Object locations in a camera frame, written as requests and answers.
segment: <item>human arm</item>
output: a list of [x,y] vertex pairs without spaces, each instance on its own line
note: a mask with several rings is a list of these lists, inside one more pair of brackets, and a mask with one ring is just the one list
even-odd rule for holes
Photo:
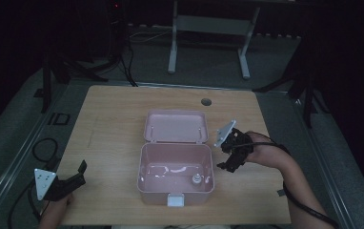
[[[249,133],[249,135],[253,142],[270,141],[263,135],[256,133]],[[326,216],[324,208],[315,197],[301,168],[285,151],[274,146],[256,145],[253,147],[253,153],[248,155],[247,161],[279,170],[287,189],[298,202]],[[293,228],[333,228],[331,224],[300,209],[289,199],[288,204]]]
[[73,196],[72,194],[69,194],[58,201],[46,202],[38,228],[39,229],[57,228],[66,214],[67,206],[72,201],[73,201]]

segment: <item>box lid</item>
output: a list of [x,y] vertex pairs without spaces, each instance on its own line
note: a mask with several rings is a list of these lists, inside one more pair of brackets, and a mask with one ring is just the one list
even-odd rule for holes
[[205,114],[186,110],[150,110],[144,138],[150,142],[204,143],[209,138]]

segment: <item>person's hand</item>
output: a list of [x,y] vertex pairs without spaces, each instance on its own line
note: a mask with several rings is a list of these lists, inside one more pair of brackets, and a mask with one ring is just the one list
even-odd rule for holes
[[[264,135],[255,132],[247,132],[253,142],[271,142],[271,140]],[[253,146],[253,153],[250,153],[246,159],[247,162],[253,162],[264,165],[270,168],[275,168],[280,171],[295,163],[291,156],[283,150],[269,145],[256,145]]]
[[58,201],[45,202],[42,218],[39,223],[39,229],[56,228],[60,225],[61,220],[66,214],[67,206],[72,203],[73,196],[68,194]]

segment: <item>pink plastic box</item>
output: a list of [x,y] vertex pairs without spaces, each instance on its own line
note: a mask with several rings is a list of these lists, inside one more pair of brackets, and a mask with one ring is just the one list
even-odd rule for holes
[[204,113],[151,110],[146,120],[137,187],[147,204],[205,202],[214,189]]

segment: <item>dark background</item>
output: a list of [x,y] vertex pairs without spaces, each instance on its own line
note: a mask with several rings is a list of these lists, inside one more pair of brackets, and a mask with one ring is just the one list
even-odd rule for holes
[[[255,32],[303,37],[298,53],[308,61],[307,68],[318,69],[315,86],[364,175],[364,1],[335,1],[335,10],[321,8],[318,4],[323,1],[301,3],[262,3]],[[303,3],[316,5],[304,7]],[[108,2],[0,0],[0,114],[28,77],[41,68],[44,53],[52,46],[76,60],[105,55],[101,52],[109,46],[105,4]],[[223,10],[221,1],[214,7],[207,4],[203,1],[193,7],[192,2],[181,1],[180,9],[191,14],[249,16],[235,13],[236,8],[242,9],[239,4],[228,10]],[[135,26],[172,23],[172,1],[131,0],[125,5],[129,6],[126,20]],[[245,6],[248,11],[253,8]],[[313,55],[315,47],[318,55]]]

